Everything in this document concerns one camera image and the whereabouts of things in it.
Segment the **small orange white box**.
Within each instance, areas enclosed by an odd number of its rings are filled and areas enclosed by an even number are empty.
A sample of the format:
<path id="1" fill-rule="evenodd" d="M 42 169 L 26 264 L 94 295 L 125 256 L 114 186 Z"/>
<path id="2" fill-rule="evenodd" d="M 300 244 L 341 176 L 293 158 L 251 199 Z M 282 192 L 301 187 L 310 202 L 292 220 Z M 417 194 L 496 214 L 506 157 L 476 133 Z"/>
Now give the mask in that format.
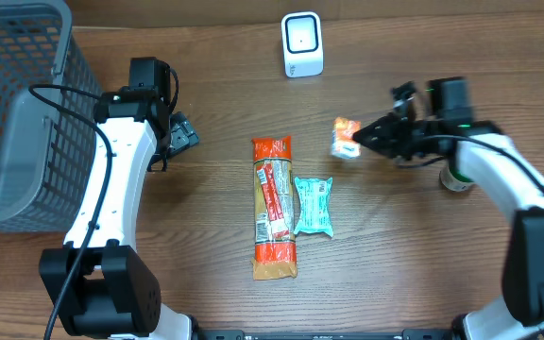
<path id="1" fill-rule="evenodd" d="M 337 117 L 332 127 L 331 154 L 341 159 L 359 158 L 360 145 L 353 140 L 353 134 L 360 129 L 360 121 Z"/>

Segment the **green capped bottle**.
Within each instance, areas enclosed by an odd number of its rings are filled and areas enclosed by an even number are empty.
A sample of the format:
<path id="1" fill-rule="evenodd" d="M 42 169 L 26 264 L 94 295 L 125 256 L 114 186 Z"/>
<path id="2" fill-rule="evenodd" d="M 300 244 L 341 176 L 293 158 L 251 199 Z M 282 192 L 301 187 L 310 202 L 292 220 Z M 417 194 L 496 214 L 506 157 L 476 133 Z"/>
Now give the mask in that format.
<path id="1" fill-rule="evenodd" d="M 464 192 L 474 185 L 470 178 L 461 175 L 449 162 L 440 171 L 439 180 L 446 189 L 452 192 Z"/>

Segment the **teal snack packet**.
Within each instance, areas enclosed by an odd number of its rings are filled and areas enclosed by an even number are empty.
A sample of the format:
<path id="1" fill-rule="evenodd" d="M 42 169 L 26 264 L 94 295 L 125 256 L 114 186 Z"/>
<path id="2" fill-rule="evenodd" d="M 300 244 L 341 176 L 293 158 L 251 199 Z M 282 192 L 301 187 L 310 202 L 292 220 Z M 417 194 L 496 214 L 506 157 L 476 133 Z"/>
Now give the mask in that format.
<path id="1" fill-rule="evenodd" d="M 332 178 L 295 178 L 299 198 L 299 218 L 295 234 L 325 233 L 333 237 L 329 204 Z"/>

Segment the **long orange spaghetti packet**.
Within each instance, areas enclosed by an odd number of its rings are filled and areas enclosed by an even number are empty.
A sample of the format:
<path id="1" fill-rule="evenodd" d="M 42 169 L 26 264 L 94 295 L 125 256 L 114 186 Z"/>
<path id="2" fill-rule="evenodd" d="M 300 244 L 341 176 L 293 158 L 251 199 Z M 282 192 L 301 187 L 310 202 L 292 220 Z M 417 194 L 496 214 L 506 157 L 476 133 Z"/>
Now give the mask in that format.
<path id="1" fill-rule="evenodd" d="M 298 275 L 292 138 L 254 138 L 255 250 L 253 279 Z"/>

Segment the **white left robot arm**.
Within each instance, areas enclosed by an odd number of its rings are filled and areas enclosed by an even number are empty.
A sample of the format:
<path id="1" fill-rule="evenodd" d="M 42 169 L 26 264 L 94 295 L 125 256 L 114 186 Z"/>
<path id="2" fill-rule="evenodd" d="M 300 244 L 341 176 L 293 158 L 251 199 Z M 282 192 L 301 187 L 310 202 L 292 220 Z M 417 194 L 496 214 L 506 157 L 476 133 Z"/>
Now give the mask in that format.
<path id="1" fill-rule="evenodd" d="M 145 175 L 199 138 L 175 110 L 176 71 L 154 57 L 134 58 L 128 84 L 94 96 L 84 124 L 96 134 L 88 184 L 62 247 L 42 252 L 39 273 L 53 309 L 44 331 L 60 322 L 93 339 L 200 338 L 196 320 L 162 302 L 155 275 L 136 250 Z"/>

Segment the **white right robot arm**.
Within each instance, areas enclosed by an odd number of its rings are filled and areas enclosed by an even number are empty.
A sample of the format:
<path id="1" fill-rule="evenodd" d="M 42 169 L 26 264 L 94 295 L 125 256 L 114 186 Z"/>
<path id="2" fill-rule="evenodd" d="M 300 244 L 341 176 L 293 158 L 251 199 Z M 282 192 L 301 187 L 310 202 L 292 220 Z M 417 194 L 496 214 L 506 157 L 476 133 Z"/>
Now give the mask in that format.
<path id="1" fill-rule="evenodd" d="M 393 109 L 352 135 L 354 142 L 399 168 L 446 162 L 440 181 L 454 192 L 476 185 L 511 226 L 501 277 L 501 296 L 483 309 L 457 316 L 449 339 L 544 338 L 544 176 L 493 122 L 478 121 L 463 77 L 427 84 L 425 113 L 414 104 L 412 82 L 392 89 Z"/>

